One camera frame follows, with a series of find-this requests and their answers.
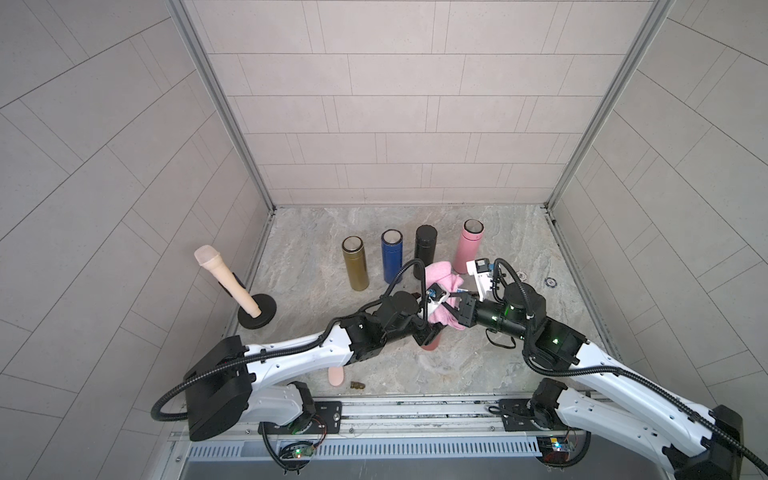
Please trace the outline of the red thermos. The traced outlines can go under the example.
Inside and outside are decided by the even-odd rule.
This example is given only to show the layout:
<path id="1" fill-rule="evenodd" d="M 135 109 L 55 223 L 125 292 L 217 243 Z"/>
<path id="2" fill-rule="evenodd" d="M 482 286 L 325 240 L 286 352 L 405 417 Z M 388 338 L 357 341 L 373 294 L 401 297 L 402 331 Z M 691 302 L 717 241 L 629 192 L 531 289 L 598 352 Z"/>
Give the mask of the red thermos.
<path id="1" fill-rule="evenodd" d="M 425 351 L 434 351 L 440 344 L 441 334 L 438 333 L 429 343 L 425 343 L 421 348 Z"/>

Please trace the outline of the pink cloth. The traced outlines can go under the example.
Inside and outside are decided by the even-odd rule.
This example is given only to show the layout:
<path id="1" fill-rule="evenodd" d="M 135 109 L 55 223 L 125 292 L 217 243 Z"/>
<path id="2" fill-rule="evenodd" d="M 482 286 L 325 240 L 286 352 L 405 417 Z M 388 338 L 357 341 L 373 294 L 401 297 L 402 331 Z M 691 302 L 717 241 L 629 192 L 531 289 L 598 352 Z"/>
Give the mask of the pink cloth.
<path id="1" fill-rule="evenodd" d="M 427 287 L 436 284 L 443 291 L 439 298 L 442 298 L 447 293 L 457 292 L 464 282 L 460 275 L 453 272 L 452 264 L 448 261 L 430 264 L 426 267 L 425 274 Z M 432 324 L 442 324 L 458 331 L 465 330 L 465 327 L 445 308 L 445 305 L 456 307 L 457 298 L 448 298 L 437 307 L 429 307 L 428 321 Z"/>

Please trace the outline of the pink thermos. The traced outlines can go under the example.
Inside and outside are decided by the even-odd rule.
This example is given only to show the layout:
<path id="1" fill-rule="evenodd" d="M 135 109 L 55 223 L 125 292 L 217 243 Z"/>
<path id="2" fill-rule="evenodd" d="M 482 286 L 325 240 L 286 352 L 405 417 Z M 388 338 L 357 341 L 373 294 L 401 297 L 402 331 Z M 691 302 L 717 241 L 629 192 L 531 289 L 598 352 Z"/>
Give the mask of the pink thermos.
<path id="1" fill-rule="evenodd" d="M 458 274 L 466 274 L 467 263 L 476 258 L 484 229 L 484 224 L 480 220 L 468 219 L 464 222 L 452 262 L 453 269 Z"/>

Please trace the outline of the black thermos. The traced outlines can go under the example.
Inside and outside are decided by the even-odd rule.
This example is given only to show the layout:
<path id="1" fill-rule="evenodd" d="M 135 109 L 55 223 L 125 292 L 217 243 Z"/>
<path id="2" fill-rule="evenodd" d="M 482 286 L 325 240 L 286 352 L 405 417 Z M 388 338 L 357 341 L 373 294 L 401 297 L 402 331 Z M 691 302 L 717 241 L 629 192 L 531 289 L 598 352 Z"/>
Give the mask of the black thermos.
<path id="1" fill-rule="evenodd" d="M 414 257 L 424 264 L 424 268 L 434 261 L 438 232 L 432 225 L 421 225 L 415 233 Z"/>

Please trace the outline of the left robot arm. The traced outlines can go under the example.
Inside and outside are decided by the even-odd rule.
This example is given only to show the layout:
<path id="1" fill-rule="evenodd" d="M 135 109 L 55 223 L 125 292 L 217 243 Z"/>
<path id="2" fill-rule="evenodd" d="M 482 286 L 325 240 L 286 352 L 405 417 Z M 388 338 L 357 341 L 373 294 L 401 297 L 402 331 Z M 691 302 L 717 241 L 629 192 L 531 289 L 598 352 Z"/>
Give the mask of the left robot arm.
<path id="1" fill-rule="evenodd" d="M 378 356 L 390 343 L 411 337 L 431 344 L 443 327 L 428 318 L 442 297 L 397 291 L 353 314 L 338 317 L 316 335 L 269 345 L 245 345 L 239 336 L 220 341 L 158 399 L 150 416 L 184 421 L 193 441 L 218 436 L 241 421 L 305 427 L 316 412 L 299 376 Z"/>

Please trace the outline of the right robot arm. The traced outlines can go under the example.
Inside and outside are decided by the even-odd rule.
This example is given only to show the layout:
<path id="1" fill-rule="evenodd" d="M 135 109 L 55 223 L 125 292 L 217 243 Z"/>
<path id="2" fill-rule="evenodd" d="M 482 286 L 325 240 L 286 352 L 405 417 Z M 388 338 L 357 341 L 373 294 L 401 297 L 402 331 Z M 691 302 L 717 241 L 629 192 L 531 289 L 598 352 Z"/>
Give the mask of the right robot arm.
<path id="1" fill-rule="evenodd" d="M 737 479 L 743 461 L 767 469 L 743 444 L 737 412 L 687 400 L 624 366 L 550 318 L 545 299 L 530 285 L 509 284 L 495 300 L 437 287 L 427 297 L 464 327 L 521 340 L 525 363 L 543 377 L 527 407 L 537 427 L 599 435 L 656 461 L 677 479 Z"/>

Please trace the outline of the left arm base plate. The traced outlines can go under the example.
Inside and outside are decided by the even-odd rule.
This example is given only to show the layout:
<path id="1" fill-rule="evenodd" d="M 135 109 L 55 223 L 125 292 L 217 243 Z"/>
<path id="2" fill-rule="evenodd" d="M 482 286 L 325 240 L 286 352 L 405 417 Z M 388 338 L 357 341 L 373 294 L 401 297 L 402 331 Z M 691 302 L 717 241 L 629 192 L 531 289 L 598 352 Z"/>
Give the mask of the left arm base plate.
<path id="1" fill-rule="evenodd" d="M 338 434 L 343 403 L 341 401 L 319 401 L 305 409 L 296 419 L 279 426 L 266 423 L 258 427 L 258 432 L 268 435 L 319 435 L 323 432 Z"/>

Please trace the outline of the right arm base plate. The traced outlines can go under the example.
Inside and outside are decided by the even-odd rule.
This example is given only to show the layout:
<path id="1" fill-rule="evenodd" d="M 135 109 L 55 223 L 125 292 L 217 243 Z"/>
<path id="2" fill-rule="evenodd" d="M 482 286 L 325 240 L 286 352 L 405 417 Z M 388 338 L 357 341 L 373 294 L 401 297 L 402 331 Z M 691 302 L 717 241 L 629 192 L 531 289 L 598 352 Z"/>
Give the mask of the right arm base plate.
<path id="1" fill-rule="evenodd" d="M 494 413 L 502 418 L 506 431 L 568 429 L 553 409 L 532 399 L 500 399 L 495 405 Z"/>

